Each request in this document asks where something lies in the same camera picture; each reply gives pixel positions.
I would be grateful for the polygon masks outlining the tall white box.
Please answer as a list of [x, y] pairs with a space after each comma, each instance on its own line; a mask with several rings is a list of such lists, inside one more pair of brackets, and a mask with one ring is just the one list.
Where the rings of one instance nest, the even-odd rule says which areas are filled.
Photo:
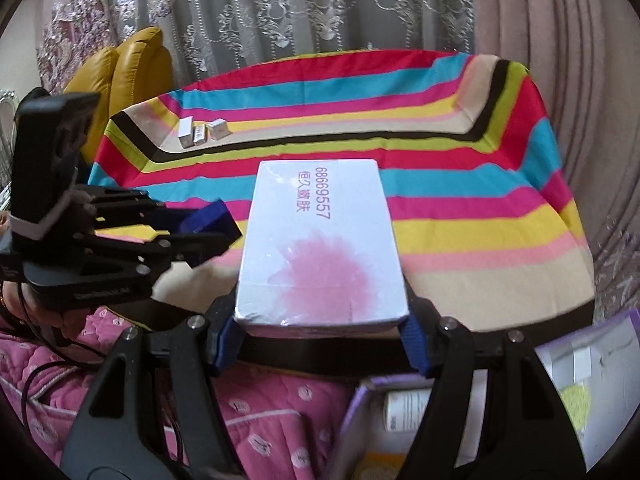
[[192, 117], [183, 117], [179, 120], [178, 140], [182, 148], [192, 148], [194, 145]]

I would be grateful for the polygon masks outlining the large white box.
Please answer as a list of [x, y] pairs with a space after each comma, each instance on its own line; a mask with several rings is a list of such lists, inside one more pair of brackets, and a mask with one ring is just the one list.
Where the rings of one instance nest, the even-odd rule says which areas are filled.
[[235, 322], [258, 337], [329, 338], [384, 333], [408, 314], [376, 161], [262, 162]]

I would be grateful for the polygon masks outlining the dark blue small box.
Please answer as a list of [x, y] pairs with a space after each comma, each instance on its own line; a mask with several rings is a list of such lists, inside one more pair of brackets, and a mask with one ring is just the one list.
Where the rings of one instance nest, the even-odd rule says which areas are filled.
[[178, 227], [181, 234], [212, 233], [222, 234], [235, 242], [242, 236], [242, 232], [234, 221], [227, 205], [222, 200], [191, 210]]

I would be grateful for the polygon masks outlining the purple storage box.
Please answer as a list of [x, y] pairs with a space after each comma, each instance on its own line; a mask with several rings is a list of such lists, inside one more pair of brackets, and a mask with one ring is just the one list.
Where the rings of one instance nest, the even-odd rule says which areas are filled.
[[574, 479], [639, 448], [639, 315], [553, 338], [552, 325], [474, 333], [425, 301], [404, 326], [414, 374], [357, 389], [326, 478], [388, 454], [397, 479]]

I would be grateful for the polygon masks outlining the white yellow slim box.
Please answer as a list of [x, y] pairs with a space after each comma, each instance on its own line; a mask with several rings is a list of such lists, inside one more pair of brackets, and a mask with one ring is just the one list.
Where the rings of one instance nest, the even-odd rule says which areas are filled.
[[194, 127], [192, 140], [194, 145], [202, 145], [207, 141], [206, 125], [196, 125]]

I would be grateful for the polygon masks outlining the white bottle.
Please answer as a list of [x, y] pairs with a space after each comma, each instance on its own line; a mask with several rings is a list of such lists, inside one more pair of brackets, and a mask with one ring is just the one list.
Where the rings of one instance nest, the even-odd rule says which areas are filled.
[[416, 432], [422, 422], [431, 392], [431, 389], [412, 389], [386, 393], [384, 429], [388, 432]]

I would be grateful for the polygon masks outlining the small white cube box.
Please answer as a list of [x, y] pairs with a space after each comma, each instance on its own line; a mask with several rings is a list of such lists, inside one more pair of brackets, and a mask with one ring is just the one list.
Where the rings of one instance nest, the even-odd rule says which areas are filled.
[[215, 141], [224, 139], [231, 134], [228, 122], [226, 122], [222, 118], [214, 119], [211, 122], [208, 122], [206, 124], [206, 129], [208, 136]]

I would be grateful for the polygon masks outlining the yellow leather chair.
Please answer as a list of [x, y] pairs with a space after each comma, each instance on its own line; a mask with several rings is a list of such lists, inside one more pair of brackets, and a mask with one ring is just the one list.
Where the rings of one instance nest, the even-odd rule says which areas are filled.
[[118, 47], [105, 47], [91, 55], [63, 90], [100, 95], [88, 139], [81, 148], [85, 163], [91, 166], [96, 159], [113, 115], [173, 88], [171, 55], [164, 46], [163, 32], [157, 27], [139, 30]]

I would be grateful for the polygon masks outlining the pink quilted blanket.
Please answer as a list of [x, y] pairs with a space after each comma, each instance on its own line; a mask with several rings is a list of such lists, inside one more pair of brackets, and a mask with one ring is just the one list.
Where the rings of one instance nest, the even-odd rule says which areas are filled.
[[354, 388], [236, 364], [198, 321], [145, 333], [107, 310], [58, 350], [1, 334], [6, 479], [318, 479]]

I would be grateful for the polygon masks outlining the colourful striped cloth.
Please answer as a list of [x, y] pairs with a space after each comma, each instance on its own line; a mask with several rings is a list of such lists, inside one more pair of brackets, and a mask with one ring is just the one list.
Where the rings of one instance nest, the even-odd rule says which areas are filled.
[[278, 200], [338, 215], [340, 179], [378, 179], [402, 273], [476, 332], [594, 310], [594, 271], [544, 100], [491, 54], [359, 50], [294, 56], [172, 90], [115, 114], [89, 181], [171, 207], [222, 200], [250, 218], [263, 162], [293, 167]]

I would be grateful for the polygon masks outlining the grey lace curtain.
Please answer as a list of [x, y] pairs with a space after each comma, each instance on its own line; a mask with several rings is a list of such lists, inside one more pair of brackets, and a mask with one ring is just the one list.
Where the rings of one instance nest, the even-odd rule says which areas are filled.
[[150, 26], [182, 86], [300, 54], [475, 48], [474, 0], [43, 0], [43, 85], [63, 88], [90, 55]]

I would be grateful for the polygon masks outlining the mauve drape curtain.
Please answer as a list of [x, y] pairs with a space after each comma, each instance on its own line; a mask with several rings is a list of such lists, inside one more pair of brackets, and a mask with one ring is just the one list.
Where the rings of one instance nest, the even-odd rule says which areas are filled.
[[473, 0], [475, 49], [525, 64], [586, 231], [594, 317], [639, 304], [639, 1]]

